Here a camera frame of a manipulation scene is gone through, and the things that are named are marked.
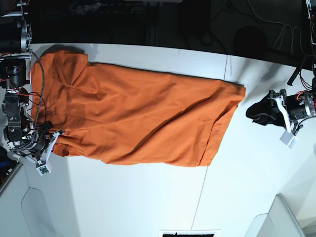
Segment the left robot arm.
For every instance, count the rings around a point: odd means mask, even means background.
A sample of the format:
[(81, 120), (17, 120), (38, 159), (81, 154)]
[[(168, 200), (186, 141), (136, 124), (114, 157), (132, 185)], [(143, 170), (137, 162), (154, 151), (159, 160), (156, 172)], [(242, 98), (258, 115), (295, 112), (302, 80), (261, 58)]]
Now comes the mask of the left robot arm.
[(306, 7), (310, 28), (308, 51), (303, 54), (301, 62), (287, 82), (287, 85), (292, 86), (299, 77), (304, 89), (293, 95), (287, 95), (285, 89), (279, 92), (270, 90), (261, 101), (246, 111), (246, 117), (254, 123), (283, 127), (287, 134), (294, 136), (303, 127), (304, 121), (316, 117), (316, 79), (313, 78), (308, 83), (302, 76), (305, 62), (311, 62), (312, 72), (316, 74), (316, 2), (307, 0)]

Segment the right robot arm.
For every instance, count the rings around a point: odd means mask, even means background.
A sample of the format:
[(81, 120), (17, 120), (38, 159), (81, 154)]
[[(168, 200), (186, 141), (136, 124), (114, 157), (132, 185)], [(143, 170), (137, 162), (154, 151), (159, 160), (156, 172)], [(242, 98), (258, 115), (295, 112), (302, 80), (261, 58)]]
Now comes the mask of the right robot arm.
[(47, 119), (39, 123), (40, 109), (46, 109), (43, 92), (28, 92), (24, 87), (31, 84), (32, 46), (31, 24), (25, 20), (27, 12), (23, 0), (2, 0), (1, 17), (14, 20), (0, 25), (0, 86), (5, 90), (1, 110), (7, 124), (3, 135), (9, 152), (35, 164), (40, 175), (51, 172), (49, 157), (57, 138), (63, 130), (50, 130), (53, 125)]

